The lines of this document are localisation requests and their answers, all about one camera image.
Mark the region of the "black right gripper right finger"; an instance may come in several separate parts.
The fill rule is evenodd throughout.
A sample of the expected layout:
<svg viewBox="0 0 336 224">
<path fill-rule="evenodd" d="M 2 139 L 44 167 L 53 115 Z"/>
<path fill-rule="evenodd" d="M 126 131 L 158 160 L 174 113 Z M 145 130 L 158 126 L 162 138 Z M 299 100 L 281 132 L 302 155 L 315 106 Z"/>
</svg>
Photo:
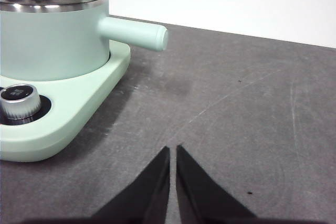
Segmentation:
<svg viewBox="0 0 336 224">
<path fill-rule="evenodd" d="M 176 148 L 176 191 L 182 219 L 256 218 L 222 189 L 181 145 Z"/>
</svg>

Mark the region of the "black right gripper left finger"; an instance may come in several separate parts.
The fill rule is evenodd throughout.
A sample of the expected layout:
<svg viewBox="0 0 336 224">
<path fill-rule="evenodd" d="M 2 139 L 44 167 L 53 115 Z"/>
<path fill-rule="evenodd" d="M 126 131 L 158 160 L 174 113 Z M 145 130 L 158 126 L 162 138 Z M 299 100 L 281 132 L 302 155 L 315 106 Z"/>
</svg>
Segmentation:
<svg viewBox="0 0 336 224">
<path fill-rule="evenodd" d="M 138 177 L 93 219 L 165 219 L 170 191 L 170 149 L 163 147 Z"/>
</svg>

